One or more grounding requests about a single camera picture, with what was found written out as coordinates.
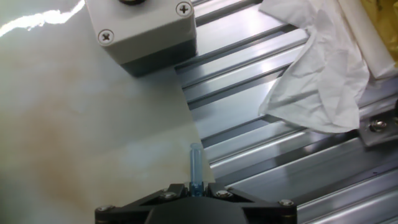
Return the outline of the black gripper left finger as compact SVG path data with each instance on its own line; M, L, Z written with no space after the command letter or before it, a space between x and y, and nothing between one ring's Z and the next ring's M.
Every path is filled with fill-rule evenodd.
M185 184L171 184L122 207L103 205L95 209L95 224L144 224L150 212L158 205L190 196Z

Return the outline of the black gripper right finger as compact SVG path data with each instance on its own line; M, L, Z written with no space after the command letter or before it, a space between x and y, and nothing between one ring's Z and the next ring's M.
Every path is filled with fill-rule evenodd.
M209 183L204 196L210 199L205 213L215 223L297 223L297 206L291 200L268 202L221 183Z

